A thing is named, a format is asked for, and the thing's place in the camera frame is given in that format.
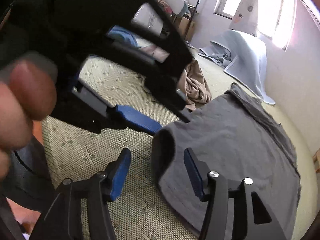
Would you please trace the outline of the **person left hand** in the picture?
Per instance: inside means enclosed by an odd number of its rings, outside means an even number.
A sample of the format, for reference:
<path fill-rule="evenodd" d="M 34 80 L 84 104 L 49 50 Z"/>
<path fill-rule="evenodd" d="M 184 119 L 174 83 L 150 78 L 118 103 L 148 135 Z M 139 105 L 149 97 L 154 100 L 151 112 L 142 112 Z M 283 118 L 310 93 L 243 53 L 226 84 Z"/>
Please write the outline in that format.
<path fill-rule="evenodd" d="M 27 145 L 33 122 L 50 115 L 55 103 L 54 81 L 29 61 L 18 61 L 9 83 L 1 82 L 1 178 L 8 174 L 10 151 Z"/>

